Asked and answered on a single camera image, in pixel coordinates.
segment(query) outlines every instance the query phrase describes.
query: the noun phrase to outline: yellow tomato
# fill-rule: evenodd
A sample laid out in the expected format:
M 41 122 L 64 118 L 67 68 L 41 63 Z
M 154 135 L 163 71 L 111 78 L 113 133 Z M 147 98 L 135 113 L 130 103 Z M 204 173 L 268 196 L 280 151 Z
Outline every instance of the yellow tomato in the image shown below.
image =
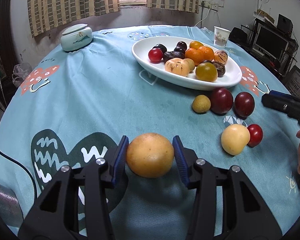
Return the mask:
M 191 41 L 190 45 L 189 45 L 189 48 L 198 49 L 201 46 L 203 46 L 203 44 L 201 42 L 199 42 L 199 41 Z
M 202 81 L 215 82 L 218 78 L 218 71 L 213 64 L 204 62 L 195 69 L 195 76 Z
M 241 124 L 232 124 L 224 129 L 221 134 L 223 149 L 234 156 L 240 154 L 249 141 L 249 130 Z

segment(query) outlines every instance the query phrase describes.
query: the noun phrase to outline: red cherry tomato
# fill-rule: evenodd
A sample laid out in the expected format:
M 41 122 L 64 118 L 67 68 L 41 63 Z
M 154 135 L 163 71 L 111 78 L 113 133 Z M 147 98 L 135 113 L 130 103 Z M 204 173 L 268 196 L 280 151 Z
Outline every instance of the red cherry tomato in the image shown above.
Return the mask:
M 163 57 L 163 53 L 161 49 L 154 48 L 149 51 L 148 57 L 151 62 L 159 63 Z
M 250 133 L 250 141 L 249 141 L 248 145 L 250 147 L 255 147 L 262 141 L 263 131 L 262 131 L 261 127 L 257 124 L 249 125 L 248 130 Z

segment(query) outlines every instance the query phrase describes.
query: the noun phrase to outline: light blue ceramic jar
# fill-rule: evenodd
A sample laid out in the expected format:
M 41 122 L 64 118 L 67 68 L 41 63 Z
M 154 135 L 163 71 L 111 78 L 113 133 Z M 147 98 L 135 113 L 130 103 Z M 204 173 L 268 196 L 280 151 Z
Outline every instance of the light blue ceramic jar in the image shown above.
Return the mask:
M 87 24 L 76 24 L 62 33 L 60 43 L 63 50 L 74 51 L 87 46 L 92 38 L 92 30 Z

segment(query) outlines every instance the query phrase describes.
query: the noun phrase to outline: electrical outlet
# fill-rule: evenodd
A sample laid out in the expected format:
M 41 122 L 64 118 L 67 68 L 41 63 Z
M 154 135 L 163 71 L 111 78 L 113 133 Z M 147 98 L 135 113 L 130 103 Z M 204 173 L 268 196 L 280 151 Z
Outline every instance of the electrical outlet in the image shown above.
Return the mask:
M 212 4 L 212 7 L 211 7 L 211 10 L 218 11 L 218 10 L 219 10 L 219 4 L 213 3 L 213 4 Z
M 211 9 L 212 8 L 212 2 L 211 1 L 203 1 L 204 2 L 204 6 L 205 8 L 209 8 Z
M 218 11 L 219 10 L 219 4 L 218 3 L 213 3 L 211 1 L 203 1 L 203 7 L 214 10 L 214 11 Z

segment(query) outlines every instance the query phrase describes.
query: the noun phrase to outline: computer monitor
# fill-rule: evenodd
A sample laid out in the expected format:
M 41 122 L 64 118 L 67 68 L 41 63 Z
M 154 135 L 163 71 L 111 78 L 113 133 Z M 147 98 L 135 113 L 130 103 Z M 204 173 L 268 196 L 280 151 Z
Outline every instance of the computer monitor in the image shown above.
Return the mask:
M 261 26 L 255 45 L 264 53 L 280 61 L 282 50 L 287 50 L 289 42 L 265 26 Z

